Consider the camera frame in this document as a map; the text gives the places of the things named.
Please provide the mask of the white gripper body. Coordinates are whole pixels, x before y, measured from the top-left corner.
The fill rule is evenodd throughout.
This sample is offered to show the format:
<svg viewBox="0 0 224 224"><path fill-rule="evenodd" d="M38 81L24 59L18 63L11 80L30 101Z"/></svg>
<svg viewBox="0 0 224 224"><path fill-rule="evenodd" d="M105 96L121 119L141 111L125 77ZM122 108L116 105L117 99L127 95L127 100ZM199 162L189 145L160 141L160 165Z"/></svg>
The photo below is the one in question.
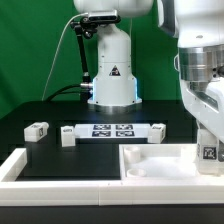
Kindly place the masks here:
<svg viewBox="0 0 224 224"><path fill-rule="evenodd" d="M180 87L186 110L224 143L224 78L211 81L202 93L192 91L185 80Z"/></svg>

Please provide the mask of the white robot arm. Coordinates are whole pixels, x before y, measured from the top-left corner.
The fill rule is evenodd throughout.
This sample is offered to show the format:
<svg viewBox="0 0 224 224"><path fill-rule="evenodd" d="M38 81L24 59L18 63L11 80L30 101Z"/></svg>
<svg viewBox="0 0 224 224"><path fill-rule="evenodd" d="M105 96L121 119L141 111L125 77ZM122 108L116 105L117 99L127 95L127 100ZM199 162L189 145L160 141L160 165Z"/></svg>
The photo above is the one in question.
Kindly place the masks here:
<svg viewBox="0 0 224 224"><path fill-rule="evenodd" d="M142 101L133 40L117 24L158 10L159 27L178 39L174 59L185 109L224 143L224 0L73 0L81 31L97 36L97 73L88 102L99 108Z"/></svg>

